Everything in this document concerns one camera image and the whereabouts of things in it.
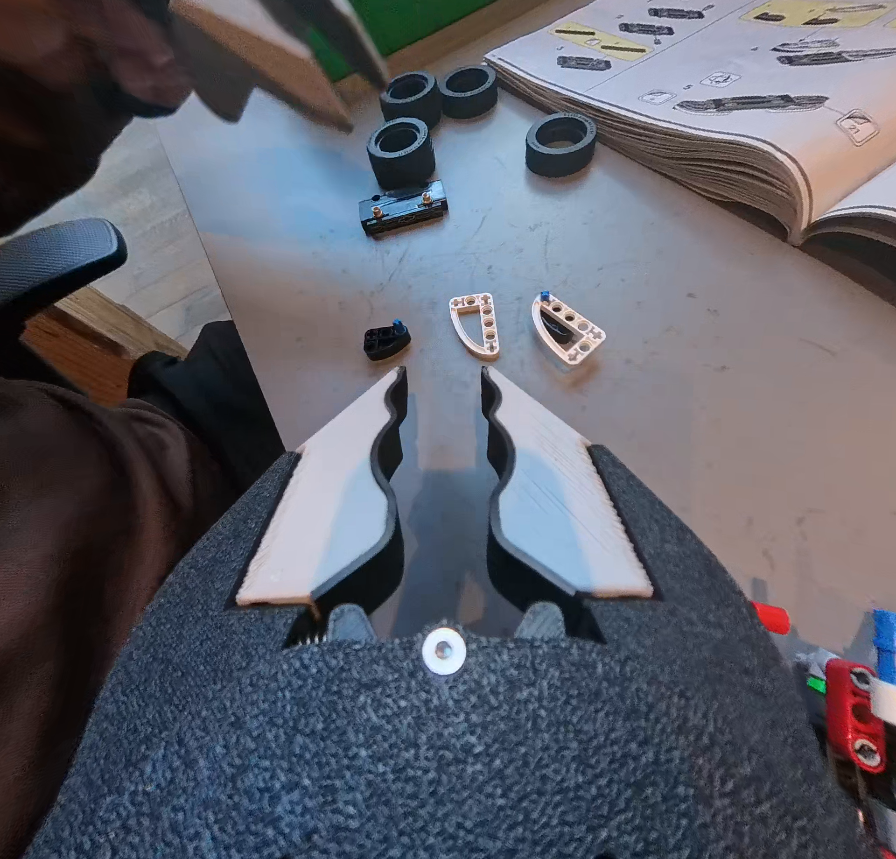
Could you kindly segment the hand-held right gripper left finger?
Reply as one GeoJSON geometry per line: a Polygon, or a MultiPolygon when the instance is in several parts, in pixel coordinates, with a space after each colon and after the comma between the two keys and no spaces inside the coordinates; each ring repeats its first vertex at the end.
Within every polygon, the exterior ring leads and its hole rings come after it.
{"type": "Polygon", "coordinates": [[[407,371],[397,366],[297,450],[238,606],[303,606],[323,616],[350,603],[371,613],[397,590],[404,543],[391,479],[407,402],[407,371]]]}

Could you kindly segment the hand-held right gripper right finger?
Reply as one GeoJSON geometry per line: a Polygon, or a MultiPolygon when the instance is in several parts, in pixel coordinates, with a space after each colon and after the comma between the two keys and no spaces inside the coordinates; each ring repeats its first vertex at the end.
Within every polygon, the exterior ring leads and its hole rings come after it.
{"type": "Polygon", "coordinates": [[[496,368],[481,369],[480,394],[497,475],[488,503],[495,547],[566,596],[652,598],[588,440],[496,368]]]}

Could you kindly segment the black toy tyre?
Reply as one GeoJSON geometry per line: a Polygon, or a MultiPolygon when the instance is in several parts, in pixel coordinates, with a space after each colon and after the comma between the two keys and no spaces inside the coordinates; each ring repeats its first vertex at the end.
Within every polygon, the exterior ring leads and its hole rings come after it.
{"type": "Polygon", "coordinates": [[[483,63],[460,67],[438,81],[442,112],[456,120],[479,117],[497,104],[497,73],[483,63]]]}
{"type": "Polygon", "coordinates": [[[435,170],[430,130],[418,118],[385,122],[369,136],[366,152],[375,179],[384,190],[427,183],[435,170]]]}
{"type": "Polygon", "coordinates": [[[576,174],[594,158],[597,126],[578,113],[554,113],[535,122],[526,135],[525,163],[533,174],[562,178],[576,174]]]}
{"type": "Polygon", "coordinates": [[[438,82],[425,70],[408,71],[394,77],[380,94],[379,103],[386,121],[413,118],[433,128],[442,119],[442,94],[438,82]]]}

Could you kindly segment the white curved brick with pin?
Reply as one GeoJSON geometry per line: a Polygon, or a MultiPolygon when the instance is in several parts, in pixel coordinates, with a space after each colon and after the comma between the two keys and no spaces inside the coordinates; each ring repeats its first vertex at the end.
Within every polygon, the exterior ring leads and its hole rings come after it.
{"type": "Polygon", "coordinates": [[[596,357],[607,339],[602,327],[548,290],[532,302],[532,323],[544,347],[571,369],[596,357]]]}

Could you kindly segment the small black curved brick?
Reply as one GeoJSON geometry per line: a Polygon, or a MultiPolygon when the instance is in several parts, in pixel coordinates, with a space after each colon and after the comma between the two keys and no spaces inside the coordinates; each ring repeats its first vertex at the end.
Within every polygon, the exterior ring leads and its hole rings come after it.
{"type": "Polygon", "coordinates": [[[407,331],[395,335],[392,323],[386,327],[373,327],[364,332],[362,348],[368,360],[387,360],[406,349],[411,343],[411,335],[407,331]]]}

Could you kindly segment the plain white curved brick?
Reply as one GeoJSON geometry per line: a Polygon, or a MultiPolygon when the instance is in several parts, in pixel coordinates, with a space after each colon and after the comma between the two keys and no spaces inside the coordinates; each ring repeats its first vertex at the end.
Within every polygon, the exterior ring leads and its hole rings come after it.
{"type": "Polygon", "coordinates": [[[454,331],[466,351],[479,360],[495,361],[500,356],[495,303],[491,293],[469,293],[449,301],[454,331]],[[463,317],[477,317],[481,333],[474,339],[462,322],[463,317]]]}

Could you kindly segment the black panel brick with pins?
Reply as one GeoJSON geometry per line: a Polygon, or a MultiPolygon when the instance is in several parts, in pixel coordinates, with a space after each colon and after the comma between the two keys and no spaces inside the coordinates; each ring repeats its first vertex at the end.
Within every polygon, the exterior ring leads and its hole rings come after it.
{"type": "Polygon", "coordinates": [[[357,204],[361,228],[371,238],[440,220],[448,210],[447,194],[441,180],[374,194],[357,204]]]}

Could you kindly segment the person's left forearm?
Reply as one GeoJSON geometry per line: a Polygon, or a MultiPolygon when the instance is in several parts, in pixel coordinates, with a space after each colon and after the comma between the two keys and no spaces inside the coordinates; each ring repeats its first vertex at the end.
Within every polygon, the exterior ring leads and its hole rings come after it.
{"type": "Polygon", "coordinates": [[[135,117],[193,87],[169,0],[1,0],[1,234],[84,186],[135,117]]]}

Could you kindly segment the grey desk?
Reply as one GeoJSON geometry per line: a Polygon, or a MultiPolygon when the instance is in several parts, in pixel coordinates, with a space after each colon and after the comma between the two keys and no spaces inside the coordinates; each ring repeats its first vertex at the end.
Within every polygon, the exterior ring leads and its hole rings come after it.
{"type": "Polygon", "coordinates": [[[341,89],[350,134],[261,91],[236,124],[192,99],[159,131],[287,449],[383,375],[364,331],[409,326],[405,571],[376,632],[448,619],[502,636],[521,616],[486,572],[480,362],[447,309],[490,290],[499,372],[610,448],[748,597],[785,608],[782,652],[873,660],[869,612],[894,610],[892,284],[857,249],[804,252],[603,146],[572,178],[534,176],[524,140],[543,111],[505,91],[435,130],[449,213],[368,238],[357,203],[382,114],[363,82],[341,89]],[[581,367],[538,338],[542,290],[606,331],[581,367]]]}

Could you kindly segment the person's clothed body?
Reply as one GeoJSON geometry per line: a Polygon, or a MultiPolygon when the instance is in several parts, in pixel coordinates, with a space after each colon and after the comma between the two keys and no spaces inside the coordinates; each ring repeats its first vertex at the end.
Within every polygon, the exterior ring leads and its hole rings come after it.
{"type": "Polygon", "coordinates": [[[185,359],[144,355],[115,407],[2,379],[2,857],[34,837],[145,607],[284,450],[230,320],[185,359]]]}

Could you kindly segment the partly built toy car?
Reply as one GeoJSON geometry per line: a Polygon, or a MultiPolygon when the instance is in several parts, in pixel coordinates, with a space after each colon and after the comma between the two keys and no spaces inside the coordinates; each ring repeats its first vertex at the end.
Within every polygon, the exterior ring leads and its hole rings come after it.
{"type": "Polygon", "coordinates": [[[895,856],[895,613],[871,613],[873,664],[817,648],[793,672],[828,771],[881,857],[895,856]]]}

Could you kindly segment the open instruction booklet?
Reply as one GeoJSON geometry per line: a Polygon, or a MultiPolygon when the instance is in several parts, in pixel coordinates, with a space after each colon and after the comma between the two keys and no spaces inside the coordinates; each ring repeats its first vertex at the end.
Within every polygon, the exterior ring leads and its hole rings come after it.
{"type": "Polygon", "coordinates": [[[894,246],[895,0],[594,0],[487,53],[709,199],[894,246]]]}

